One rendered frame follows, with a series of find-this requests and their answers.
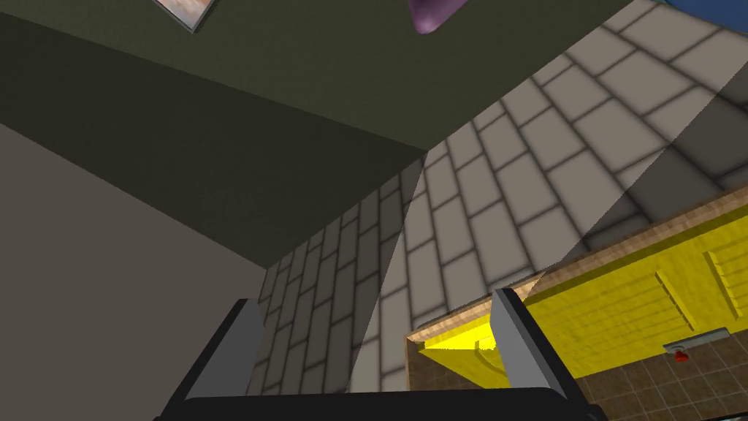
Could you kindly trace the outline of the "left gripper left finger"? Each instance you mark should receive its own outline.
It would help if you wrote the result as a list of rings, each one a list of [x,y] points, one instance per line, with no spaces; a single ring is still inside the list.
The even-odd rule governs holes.
[[[220,326],[220,341],[210,348],[186,398],[245,395],[264,339],[258,303],[242,299],[239,311]]]

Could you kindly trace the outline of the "framed wall picture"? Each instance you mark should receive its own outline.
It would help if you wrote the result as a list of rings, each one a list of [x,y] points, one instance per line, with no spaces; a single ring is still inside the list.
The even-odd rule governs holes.
[[[182,27],[195,33],[217,0],[152,0]]]

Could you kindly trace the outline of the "grey switch with red button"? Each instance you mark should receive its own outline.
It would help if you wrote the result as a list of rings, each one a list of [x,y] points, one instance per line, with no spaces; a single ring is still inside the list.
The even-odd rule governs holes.
[[[730,335],[729,330],[726,327],[720,329],[711,330],[709,332],[700,333],[692,337],[675,341],[669,344],[664,344],[663,348],[666,353],[672,354],[675,361],[684,362],[689,360],[689,355],[686,350],[697,346],[708,344],[713,341],[722,340]]]

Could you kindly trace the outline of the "yellow cabinet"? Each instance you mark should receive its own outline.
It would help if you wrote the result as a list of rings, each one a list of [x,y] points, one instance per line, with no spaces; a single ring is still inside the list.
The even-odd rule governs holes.
[[[512,291],[576,378],[748,330],[748,184]]]

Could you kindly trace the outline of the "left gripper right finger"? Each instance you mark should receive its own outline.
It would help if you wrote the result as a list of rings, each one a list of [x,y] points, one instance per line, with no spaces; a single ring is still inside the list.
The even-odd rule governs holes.
[[[489,324],[512,388],[543,387],[576,397],[570,371],[515,291],[492,292]]]

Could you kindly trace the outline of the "purple rounded object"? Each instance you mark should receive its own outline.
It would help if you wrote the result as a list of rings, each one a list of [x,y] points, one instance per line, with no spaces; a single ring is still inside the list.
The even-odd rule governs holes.
[[[445,23],[469,0],[407,0],[418,34],[430,34]]]

